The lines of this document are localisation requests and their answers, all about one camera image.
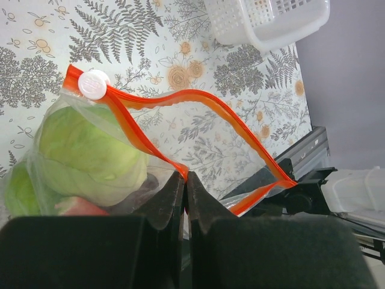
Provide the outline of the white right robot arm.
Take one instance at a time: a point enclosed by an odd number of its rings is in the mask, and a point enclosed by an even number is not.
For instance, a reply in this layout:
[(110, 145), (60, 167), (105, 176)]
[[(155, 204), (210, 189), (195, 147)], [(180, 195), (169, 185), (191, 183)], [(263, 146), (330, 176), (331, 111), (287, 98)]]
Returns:
[(321, 191), (333, 213), (384, 211), (384, 169), (340, 169), (326, 177)]

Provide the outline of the clear orange zip top bag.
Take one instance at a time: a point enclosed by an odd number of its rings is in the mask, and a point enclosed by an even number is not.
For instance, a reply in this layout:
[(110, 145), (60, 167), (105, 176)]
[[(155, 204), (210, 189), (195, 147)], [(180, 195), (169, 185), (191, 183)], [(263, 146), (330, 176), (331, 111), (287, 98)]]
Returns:
[[(174, 172), (183, 179), (188, 178), (189, 172), (195, 172), (216, 199), (237, 190), (238, 199), (228, 204), (237, 216), (264, 198), (295, 186), (295, 181), (274, 161), (261, 139), (211, 93), (183, 89), (144, 98), (115, 89), (102, 71), (83, 72), (70, 66), (60, 96), (42, 123), (48, 115), (64, 107), (74, 108), (89, 122), (149, 158), (147, 179), (138, 190), (110, 207), (94, 204), (109, 214), (132, 212), (160, 191)], [(40, 192), (45, 187), (54, 190), (41, 180), (34, 164), (39, 129), (26, 166), (44, 213)], [(71, 197), (56, 194), (61, 199)]]

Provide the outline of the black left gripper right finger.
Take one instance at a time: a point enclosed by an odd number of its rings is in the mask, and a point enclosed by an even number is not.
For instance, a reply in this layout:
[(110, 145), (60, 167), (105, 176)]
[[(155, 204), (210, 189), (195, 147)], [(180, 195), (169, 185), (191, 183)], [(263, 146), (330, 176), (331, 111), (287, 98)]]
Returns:
[(235, 216), (207, 192), (195, 172), (188, 173), (186, 196), (192, 287), (223, 288), (218, 256), (222, 232), (218, 222)]

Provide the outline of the fake green cabbage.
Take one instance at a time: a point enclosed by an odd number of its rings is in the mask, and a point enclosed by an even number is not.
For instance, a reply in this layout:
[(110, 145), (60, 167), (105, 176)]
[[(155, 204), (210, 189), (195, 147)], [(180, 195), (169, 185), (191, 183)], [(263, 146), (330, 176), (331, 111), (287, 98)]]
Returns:
[(37, 173), (63, 196), (110, 207), (147, 179), (145, 153), (101, 130), (72, 107), (48, 115), (39, 132)]

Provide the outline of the fake watermelon slice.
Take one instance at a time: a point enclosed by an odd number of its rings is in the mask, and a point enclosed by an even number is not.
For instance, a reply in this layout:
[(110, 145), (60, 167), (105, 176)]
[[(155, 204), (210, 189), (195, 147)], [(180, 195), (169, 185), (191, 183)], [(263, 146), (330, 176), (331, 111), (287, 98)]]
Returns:
[(59, 216), (108, 216), (109, 213), (77, 196), (65, 197), (54, 208)]

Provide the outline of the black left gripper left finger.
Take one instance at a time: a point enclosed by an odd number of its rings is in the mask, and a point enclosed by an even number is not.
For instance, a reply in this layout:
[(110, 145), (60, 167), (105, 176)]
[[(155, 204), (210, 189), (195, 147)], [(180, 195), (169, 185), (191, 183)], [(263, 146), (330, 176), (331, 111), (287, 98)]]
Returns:
[(142, 288), (179, 288), (182, 263), (185, 181), (174, 172), (164, 187), (148, 200), (141, 212), (146, 217), (143, 233), (146, 271)]

